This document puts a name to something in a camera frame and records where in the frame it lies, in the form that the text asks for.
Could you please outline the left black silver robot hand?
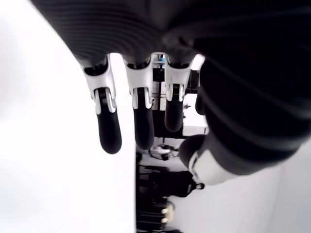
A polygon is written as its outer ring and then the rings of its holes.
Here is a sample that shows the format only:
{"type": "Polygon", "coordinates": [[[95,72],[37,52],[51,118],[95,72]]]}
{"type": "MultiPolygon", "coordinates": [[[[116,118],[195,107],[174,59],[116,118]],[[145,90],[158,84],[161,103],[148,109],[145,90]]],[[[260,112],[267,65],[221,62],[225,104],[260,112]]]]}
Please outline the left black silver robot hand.
{"type": "Polygon", "coordinates": [[[308,0],[35,0],[68,48],[86,61],[111,51],[164,49],[205,57],[207,136],[181,149],[215,185],[291,157],[311,136],[308,0]]]}

